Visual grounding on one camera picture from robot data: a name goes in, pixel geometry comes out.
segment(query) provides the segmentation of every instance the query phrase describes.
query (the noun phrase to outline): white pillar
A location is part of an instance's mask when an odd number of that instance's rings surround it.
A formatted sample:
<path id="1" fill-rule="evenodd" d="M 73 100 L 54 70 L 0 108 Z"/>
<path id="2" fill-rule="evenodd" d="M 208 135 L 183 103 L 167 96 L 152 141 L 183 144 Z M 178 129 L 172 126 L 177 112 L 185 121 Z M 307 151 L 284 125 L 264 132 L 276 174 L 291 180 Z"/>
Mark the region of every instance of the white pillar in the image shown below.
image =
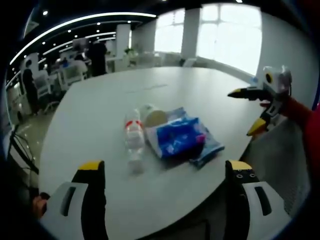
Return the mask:
<path id="1" fill-rule="evenodd" d="M 116 56 L 122 58 L 129 46 L 130 24 L 116 26 Z"/>
<path id="2" fill-rule="evenodd" d="M 200 8 L 185 11 L 181 56 L 184 59 L 197 55 L 198 31 L 200 25 Z"/>

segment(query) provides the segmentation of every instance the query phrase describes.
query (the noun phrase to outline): led light strip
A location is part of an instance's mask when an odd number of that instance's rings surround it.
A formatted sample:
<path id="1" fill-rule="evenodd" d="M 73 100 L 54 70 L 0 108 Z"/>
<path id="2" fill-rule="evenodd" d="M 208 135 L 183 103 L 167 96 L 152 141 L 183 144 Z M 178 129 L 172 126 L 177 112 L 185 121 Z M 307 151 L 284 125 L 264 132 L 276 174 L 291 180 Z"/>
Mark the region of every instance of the led light strip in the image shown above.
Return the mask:
<path id="1" fill-rule="evenodd" d="M 54 48 L 51 48 L 50 50 L 44 52 L 43 55 L 47 55 L 48 53 L 51 53 L 52 51 L 57 50 L 57 49 L 65 46 L 65 45 L 68 45 L 68 44 L 72 44 L 72 41 L 68 41 L 68 42 L 65 42 L 65 43 L 63 43 L 63 44 L 61 44 L 59 46 L 55 46 Z"/>
<path id="2" fill-rule="evenodd" d="M 141 12 L 105 12 L 105 13 L 99 13 L 99 14 L 93 14 L 93 15 L 89 15 L 89 16 L 82 16 L 70 21 L 66 21 L 64 23 L 61 23 L 53 28 L 50 28 L 49 30 L 43 32 L 42 34 L 40 34 L 39 36 L 37 36 L 35 39 L 33 39 L 32 41 L 30 41 L 27 45 L 25 45 L 10 61 L 10 65 L 12 65 L 12 63 L 28 48 L 30 47 L 32 44 L 34 44 L 36 41 L 38 41 L 39 39 L 43 38 L 44 36 L 48 35 L 49 33 L 52 33 L 53 31 L 65 27 L 69 24 L 73 24 L 79 21 L 83 21 L 86 19 L 93 19 L 93 18 L 99 18 L 99 17 L 107 17 L 107 16 L 120 16 L 120 15 L 128 15 L 128 16 L 142 16 L 142 17 L 150 17 L 150 18 L 155 18 L 156 15 L 154 14 L 148 14 L 148 13 L 141 13 Z"/>
<path id="3" fill-rule="evenodd" d="M 46 58 L 41 59 L 40 61 L 38 61 L 38 64 L 43 63 L 45 60 L 47 60 Z"/>
<path id="4" fill-rule="evenodd" d="M 113 39 L 116 39 L 116 38 L 115 37 L 107 37 L 107 38 L 101 38 L 98 41 L 101 42 L 101 41 L 113 40 Z"/>
<path id="5" fill-rule="evenodd" d="M 73 46 L 67 47 L 65 49 L 60 50 L 59 53 L 62 53 L 62 52 L 67 51 L 67 50 L 70 50 L 72 48 L 73 48 Z"/>
<path id="6" fill-rule="evenodd" d="M 90 36 L 85 36 L 85 38 L 89 39 L 89 38 L 94 38 L 94 37 L 99 37 L 99 36 L 104 36 L 104 35 L 110 35 L 110 34 L 116 34 L 116 32 L 115 31 L 103 32 L 103 33 L 98 33 L 98 34 L 94 34 L 94 35 L 90 35 Z"/>

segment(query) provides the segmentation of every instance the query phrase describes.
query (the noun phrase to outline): window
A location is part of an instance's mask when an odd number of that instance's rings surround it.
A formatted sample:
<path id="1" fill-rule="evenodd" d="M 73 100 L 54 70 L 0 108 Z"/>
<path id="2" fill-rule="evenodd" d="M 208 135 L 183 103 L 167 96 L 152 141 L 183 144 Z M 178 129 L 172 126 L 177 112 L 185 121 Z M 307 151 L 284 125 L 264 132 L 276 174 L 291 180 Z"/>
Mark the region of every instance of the window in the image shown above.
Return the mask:
<path id="1" fill-rule="evenodd" d="M 204 5 L 197 55 L 257 73 L 262 44 L 262 20 L 257 7 L 239 4 Z"/>
<path id="2" fill-rule="evenodd" d="M 184 21 L 184 9 L 159 16 L 156 21 L 154 50 L 157 52 L 181 53 Z"/>

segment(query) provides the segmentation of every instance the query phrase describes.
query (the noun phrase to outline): bottle label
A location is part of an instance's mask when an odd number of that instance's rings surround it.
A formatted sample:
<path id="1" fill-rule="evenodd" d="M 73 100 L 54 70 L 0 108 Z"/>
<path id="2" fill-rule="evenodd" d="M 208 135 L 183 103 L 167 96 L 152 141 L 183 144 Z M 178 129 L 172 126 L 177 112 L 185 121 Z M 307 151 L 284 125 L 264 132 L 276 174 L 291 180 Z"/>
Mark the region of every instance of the bottle label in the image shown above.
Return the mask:
<path id="1" fill-rule="evenodd" d="M 128 121 L 128 122 L 125 124 L 124 128 L 127 129 L 130 125 L 132 125 L 132 124 L 134 124 L 134 123 L 137 124 L 138 126 L 140 126 L 140 128 L 142 128 L 142 123 L 141 123 L 141 121 L 139 121 L 139 120 Z"/>

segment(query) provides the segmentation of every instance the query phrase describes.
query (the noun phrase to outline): plastic packaging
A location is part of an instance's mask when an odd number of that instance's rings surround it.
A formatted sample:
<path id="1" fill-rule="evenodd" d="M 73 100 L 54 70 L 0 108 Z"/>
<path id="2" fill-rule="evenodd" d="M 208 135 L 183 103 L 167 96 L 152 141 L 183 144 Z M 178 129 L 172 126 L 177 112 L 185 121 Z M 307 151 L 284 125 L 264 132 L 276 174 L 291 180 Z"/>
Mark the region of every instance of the plastic packaging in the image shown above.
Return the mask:
<path id="1" fill-rule="evenodd" d="M 194 117 L 190 117 L 187 114 L 187 112 L 183 107 L 180 107 L 171 111 L 167 111 L 166 115 L 169 123 L 172 123 L 178 120 L 181 121 L 182 119 L 187 119 L 187 120 L 194 119 Z M 146 139 L 150 142 L 151 147 L 156 152 L 159 158 L 163 156 L 163 152 L 158 141 L 157 131 L 158 131 L 158 128 L 164 125 L 165 124 L 156 126 L 156 127 L 145 128 Z M 204 124 L 200 120 L 198 120 L 198 124 L 195 124 L 194 126 L 196 127 L 195 128 L 196 131 L 199 130 L 201 133 L 205 134 L 204 146 L 200 155 L 194 156 L 193 153 L 195 153 L 196 151 L 193 150 L 191 154 L 190 152 L 188 152 L 188 154 L 185 156 L 185 159 L 186 160 L 188 159 L 189 162 L 195 167 L 202 168 L 206 163 L 213 160 L 215 155 L 218 152 L 224 150 L 225 146 L 214 138 L 214 136 L 209 132 L 209 130 L 204 126 Z"/>
<path id="2" fill-rule="evenodd" d="M 128 151 L 129 166 L 134 173 L 142 172 L 142 154 L 146 143 L 137 109 L 133 109 L 125 116 L 124 142 Z"/>
<path id="3" fill-rule="evenodd" d="M 177 156 L 186 151 L 191 151 L 187 152 L 188 155 L 194 151 L 200 154 L 206 141 L 206 135 L 199 129 L 197 117 L 183 117 L 153 129 L 148 128 L 147 136 L 160 158 Z"/>

